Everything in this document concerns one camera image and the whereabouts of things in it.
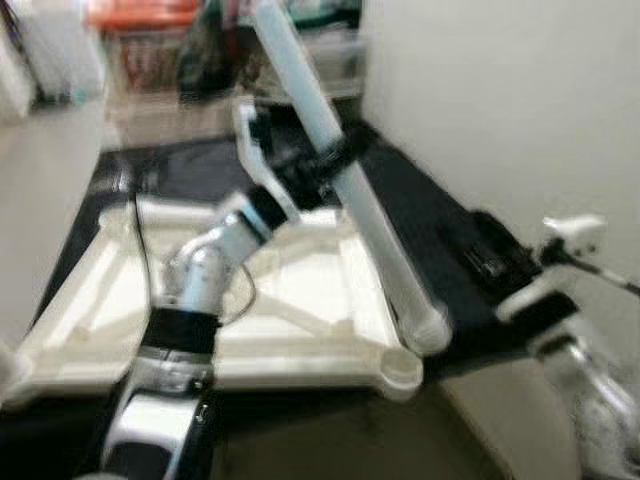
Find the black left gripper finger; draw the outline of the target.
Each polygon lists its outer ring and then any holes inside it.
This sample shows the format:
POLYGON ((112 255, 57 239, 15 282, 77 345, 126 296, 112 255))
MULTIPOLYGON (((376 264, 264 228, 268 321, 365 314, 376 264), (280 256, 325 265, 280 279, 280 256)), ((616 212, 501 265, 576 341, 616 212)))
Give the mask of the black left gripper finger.
POLYGON ((338 140, 320 150, 320 180, 333 180, 355 165, 379 142, 370 125, 349 125, 338 140))

